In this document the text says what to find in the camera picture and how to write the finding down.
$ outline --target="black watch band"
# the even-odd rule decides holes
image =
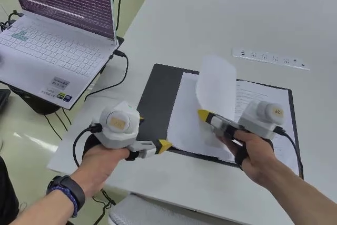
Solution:
[[[69,176],[56,176],[48,185],[47,193],[49,194],[54,187],[61,187],[69,189],[71,195],[74,197],[77,203],[77,211],[83,207],[85,203],[85,194],[82,188]]]

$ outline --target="floor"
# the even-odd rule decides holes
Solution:
[[[119,36],[125,34],[143,2],[144,0],[122,0],[121,21],[117,32]],[[0,21],[5,20],[6,15],[13,9],[20,10],[17,0],[0,0],[0,4]],[[68,112],[71,119],[82,104],[83,98]],[[67,123],[64,114],[61,111],[59,114]],[[57,117],[52,115],[49,119],[62,136],[65,130]],[[56,151],[59,139],[45,118],[37,115],[15,94],[10,96],[7,106],[0,113],[0,138],[4,141],[0,155],[6,161],[19,201],[30,205],[45,194],[50,179],[57,175],[56,172],[48,170],[46,165]],[[110,191],[109,195],[120,201],[126,193]],[[101,205],[89,199],[79,216],[72,222],[82,225],[93,224],[101,212]]]

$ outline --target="human hand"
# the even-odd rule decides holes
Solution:
[[[129,154],[128,149],[113,150],[97,145],[88,150],[71,178],[80,185],[86,197],[91,197],[103,188],[119,161]]]
[[[266,178],[268,169],[273,167],[275,163],[279,163],[273,149],[269,143],[252,133],[237,130],[234,138],[246,143],[249,157],[242,162],[243,171],[255,183],[265,187],[264,179]],[[218,139],[236,156],[240,148],[239,145],[224,137],[218,137]]]

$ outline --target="laptop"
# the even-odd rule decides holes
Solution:
[[[19,0],[0,33],[0,81],[71,109],[118,47],[112,0]]]

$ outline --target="white paper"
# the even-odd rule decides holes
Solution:
[[[195,154],[208,155],[224,161],[234,161],[233,155],[222,144],[206,123],[200,124],[199,103],[195,95],[198,75],[184,73],[173,106],[167,139],[177,149]],[[220,148],[206,145],[217,142]]]
[[[233,120],[235,94],[235,67],[221,57],[205,57],[196,86],[196,96],[200,107]]]
[[[252,100],[268,101],[281,105],[285,116],[284,124],[281,127],[286,130],[287,134],[293,140],[295,140],[288,90],[275,89],[247,81],[237,81],[235,108],[236,122],[239,120],[242,112]],[[276,135],[272,142],[274,144],[276,157],[298,175],[299,167],[297,157],[291,142],[286,137],[280,135]]]

